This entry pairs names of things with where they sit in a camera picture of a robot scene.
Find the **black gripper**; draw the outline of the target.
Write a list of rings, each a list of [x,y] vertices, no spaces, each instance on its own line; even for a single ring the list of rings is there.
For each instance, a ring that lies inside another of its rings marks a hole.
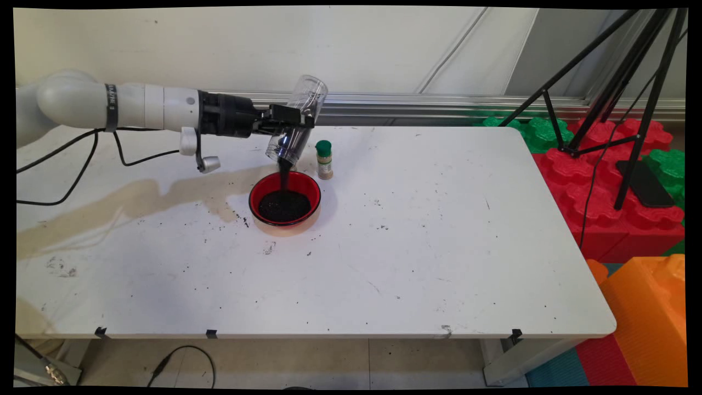
[[[279,136],[289,128],[314,128],[312,115],[300,109],[271,104],[267,123],[256,123],[261,112],[249,98],[199,91],[199,132],[218,137],[248,138],[251,133]]]

